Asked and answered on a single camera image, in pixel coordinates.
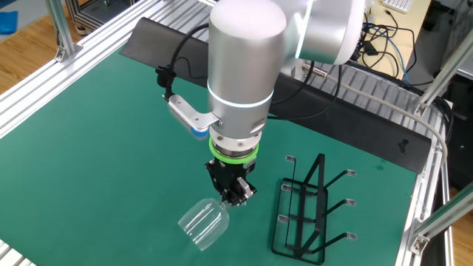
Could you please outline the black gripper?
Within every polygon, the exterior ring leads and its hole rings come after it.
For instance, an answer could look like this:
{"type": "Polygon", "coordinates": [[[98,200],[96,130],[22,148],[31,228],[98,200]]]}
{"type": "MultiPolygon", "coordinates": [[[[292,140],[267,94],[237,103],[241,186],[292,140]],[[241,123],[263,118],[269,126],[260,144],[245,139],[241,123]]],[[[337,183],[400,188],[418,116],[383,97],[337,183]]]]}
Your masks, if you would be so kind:
{"type": "Polygon", "coordinates": [[[231,206],[244,205],[257,192],[257,189],[246,181],[255,166],[256,159],[242,164],[213,159],[205,164],[221,201],[227,201],[231,206]]]}

